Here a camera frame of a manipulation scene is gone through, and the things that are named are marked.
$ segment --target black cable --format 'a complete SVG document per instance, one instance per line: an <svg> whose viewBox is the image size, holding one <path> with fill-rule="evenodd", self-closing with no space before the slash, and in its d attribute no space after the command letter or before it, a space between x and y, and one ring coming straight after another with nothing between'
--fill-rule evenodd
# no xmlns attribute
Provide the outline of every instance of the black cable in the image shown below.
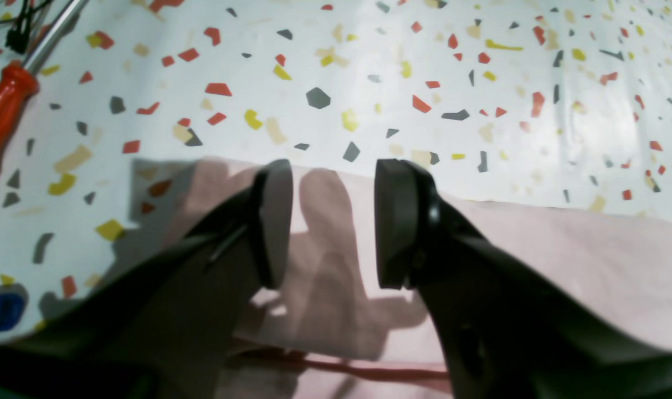
<svg viewBox="0 0 672 399"><path fill-rule="evenodd" d="M35 15L35 13L42 10L44 7L47 7L47 5L50 5L52 2L53 2L53 0L45 0L45 2L40 3L40 5L38 5L37 7L31 8L29 14L31 16ZM17 16L16 18L0 20L0 25L6 25L7 23L14 23L14 22L18 21L22 16L24 16L23 10L21 11L21 14L19 16Z"/></svg>

